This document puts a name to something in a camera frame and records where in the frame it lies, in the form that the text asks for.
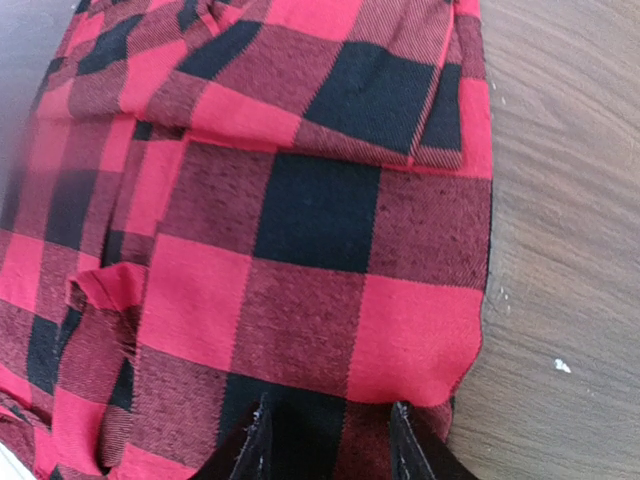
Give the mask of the red black plaid shirt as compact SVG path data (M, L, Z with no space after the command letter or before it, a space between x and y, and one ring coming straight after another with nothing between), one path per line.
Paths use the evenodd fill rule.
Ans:
M476 1L82 1L1 211L1 441L192 479L263 394L270 479L392 479L482 345Z

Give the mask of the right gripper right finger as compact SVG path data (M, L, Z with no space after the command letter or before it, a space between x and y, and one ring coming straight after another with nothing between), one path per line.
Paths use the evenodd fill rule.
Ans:
M389 428L393 480L478 480L409 403L393 404Z

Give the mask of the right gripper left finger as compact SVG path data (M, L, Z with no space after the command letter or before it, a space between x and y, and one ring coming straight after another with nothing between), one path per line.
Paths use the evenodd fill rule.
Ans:
M222 444L192 475L193 480L267 480L271 478L273 422L263 394L253 402Z

